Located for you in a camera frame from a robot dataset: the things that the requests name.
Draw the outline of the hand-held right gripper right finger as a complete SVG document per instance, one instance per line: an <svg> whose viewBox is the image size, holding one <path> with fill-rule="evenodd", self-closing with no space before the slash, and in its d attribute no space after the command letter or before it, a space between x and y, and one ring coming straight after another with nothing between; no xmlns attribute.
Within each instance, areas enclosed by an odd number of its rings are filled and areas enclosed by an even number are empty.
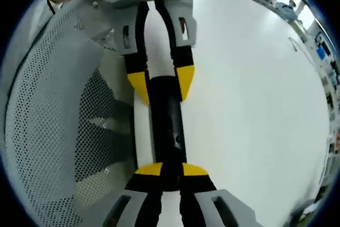
<svg viewBox="0 0 340 227"><path fill-rule="evenodd" d="M184 226L261 226L255 211L226 189L217 189L208 172L183 163L180 214Z"/></svg>

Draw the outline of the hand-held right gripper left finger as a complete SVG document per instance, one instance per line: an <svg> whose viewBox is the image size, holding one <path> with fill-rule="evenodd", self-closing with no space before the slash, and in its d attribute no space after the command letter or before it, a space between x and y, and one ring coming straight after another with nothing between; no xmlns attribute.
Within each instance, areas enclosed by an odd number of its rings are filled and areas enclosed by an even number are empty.
<svg viewBox="0 0 340 227"><path fill-rule="evenodd" d="M114 200L103 226L157 226L162 211L162 163L135 171Z"/></svg>

